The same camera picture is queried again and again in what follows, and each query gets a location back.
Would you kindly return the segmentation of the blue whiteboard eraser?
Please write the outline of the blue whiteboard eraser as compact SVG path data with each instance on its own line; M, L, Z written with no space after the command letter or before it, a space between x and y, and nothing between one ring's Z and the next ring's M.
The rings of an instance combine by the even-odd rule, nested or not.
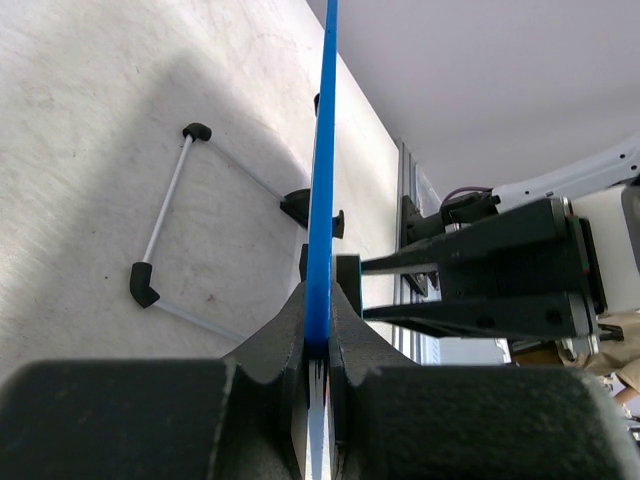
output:
M335 259L335 277L353 310L362 316L362 269L358 255L338 255Z

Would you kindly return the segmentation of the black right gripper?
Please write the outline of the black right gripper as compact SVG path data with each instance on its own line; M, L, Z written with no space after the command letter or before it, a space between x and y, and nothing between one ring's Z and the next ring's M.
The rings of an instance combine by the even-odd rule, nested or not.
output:
M536 200L448 235L363 260L366 275L435 271L443 300L363 311L434 338L562 339L597 335L603 291L589 223L565 199Z

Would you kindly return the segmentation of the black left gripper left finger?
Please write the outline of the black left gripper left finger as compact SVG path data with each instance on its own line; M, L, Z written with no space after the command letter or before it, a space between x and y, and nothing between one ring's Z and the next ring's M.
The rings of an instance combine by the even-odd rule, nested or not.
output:
M220 359L27 364L1 387L5 479L300 479L305 289Z

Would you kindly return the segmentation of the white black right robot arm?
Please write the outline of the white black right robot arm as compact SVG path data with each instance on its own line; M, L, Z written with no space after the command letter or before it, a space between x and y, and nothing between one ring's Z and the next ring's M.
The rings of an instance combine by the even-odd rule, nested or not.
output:
M367 309L433 337L598 338L639 307L639 141L519 183L403 204L402 243L366 275L435 274L437 301Z

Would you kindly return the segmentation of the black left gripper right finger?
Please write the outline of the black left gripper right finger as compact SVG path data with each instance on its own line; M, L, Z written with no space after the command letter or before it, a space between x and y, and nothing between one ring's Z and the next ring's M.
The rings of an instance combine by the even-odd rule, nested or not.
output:
M337 479L635 479L639 451L593 376L421 366L332 293Z

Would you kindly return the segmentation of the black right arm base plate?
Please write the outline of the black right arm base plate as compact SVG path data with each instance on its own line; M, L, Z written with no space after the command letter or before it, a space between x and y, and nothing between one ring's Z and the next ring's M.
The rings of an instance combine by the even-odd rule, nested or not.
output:
M434 237L444 232L439 209L428 217L423 217L420 210L409 195L401 200L400 248L403 249L417 241ZM428 288L438 287L436 271L403 274L413 293L422 297L428 296Z

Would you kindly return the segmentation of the blue framed whiteboard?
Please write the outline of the blue framed whiteboard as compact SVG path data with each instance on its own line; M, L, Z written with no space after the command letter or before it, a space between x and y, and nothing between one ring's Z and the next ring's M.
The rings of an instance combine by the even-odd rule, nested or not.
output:
M338 15L339 3L329 1L326 9L308 228L304 352L309 365L308 432L313 479L321 479L324 475L324 426L332 316Z

